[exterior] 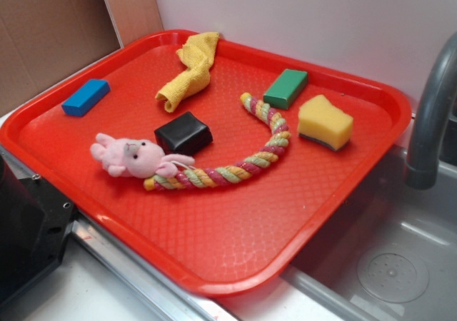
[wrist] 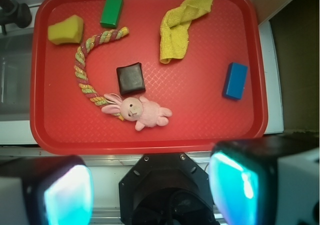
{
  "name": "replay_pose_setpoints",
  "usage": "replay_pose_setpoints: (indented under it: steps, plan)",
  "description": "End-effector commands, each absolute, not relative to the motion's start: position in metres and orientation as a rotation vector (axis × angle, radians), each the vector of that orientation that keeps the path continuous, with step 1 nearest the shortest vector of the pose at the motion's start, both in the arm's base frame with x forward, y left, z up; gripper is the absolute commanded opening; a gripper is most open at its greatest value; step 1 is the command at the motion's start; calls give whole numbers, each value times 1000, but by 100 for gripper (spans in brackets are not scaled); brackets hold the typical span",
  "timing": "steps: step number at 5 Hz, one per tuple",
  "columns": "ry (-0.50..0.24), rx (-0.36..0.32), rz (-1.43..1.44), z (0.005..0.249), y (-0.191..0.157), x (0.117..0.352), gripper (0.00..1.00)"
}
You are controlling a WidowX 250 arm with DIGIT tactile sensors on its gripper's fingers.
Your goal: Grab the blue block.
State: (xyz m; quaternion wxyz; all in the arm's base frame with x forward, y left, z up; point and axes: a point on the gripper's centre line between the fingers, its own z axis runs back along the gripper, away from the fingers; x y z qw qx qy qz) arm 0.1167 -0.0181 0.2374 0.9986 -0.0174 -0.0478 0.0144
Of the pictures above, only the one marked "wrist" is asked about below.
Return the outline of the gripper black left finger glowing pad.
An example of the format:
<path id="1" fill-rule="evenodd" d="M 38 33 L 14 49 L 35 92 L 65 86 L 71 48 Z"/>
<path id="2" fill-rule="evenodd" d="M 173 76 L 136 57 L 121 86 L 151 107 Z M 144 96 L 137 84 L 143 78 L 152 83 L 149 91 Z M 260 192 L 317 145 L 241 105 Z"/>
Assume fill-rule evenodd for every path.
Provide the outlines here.
<path id="1" fill-rule="evenodd" d="M 77 155 L 0 164 L 2 225 L 88 225 L 93 205 L 92 173 Z"/>

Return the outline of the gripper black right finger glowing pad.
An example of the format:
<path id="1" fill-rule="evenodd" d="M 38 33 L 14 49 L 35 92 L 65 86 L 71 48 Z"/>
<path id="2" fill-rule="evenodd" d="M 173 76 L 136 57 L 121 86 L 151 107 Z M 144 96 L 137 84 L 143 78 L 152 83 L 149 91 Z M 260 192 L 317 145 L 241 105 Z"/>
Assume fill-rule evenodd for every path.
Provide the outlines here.
<path id="1" fill-rule="evenodd" d="M 317 225 L 320 141 L 273 135 L 218 142 L 208 164 L 213 202 L 229 225 Z"/>

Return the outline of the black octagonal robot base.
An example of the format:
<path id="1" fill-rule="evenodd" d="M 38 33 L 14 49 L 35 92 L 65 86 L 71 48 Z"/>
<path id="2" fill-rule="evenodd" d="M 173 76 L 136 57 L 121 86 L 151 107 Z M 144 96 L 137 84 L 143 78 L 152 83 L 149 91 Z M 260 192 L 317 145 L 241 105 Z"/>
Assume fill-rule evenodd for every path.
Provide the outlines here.
<path id="1" fill-rule="evenodd" d="M 125 225 L 217 225 L 209 176 L 184 153 L 145 154 L 118 183 Z"/>

